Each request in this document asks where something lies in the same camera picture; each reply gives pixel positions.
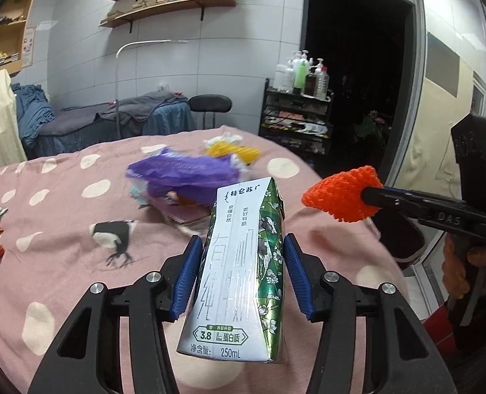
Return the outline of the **right hand on gripper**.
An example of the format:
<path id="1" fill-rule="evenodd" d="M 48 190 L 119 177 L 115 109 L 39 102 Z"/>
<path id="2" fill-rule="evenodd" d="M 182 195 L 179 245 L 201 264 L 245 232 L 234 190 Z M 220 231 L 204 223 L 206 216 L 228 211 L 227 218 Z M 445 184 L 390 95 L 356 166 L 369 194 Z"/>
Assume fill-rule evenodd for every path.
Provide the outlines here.
<path id="1" fill-rule="evenodd" d="M 456 255 L 455 250 L 454 237 L 447 234 L 443 247 L 443 284 L 450 296 L 461 300 L 471 289 L 467 276 L 469 268 L 486 270 L 486 246 L 474 247 L 463 259 Z M 486 281 L 482 293 L 486 294 Z"/>

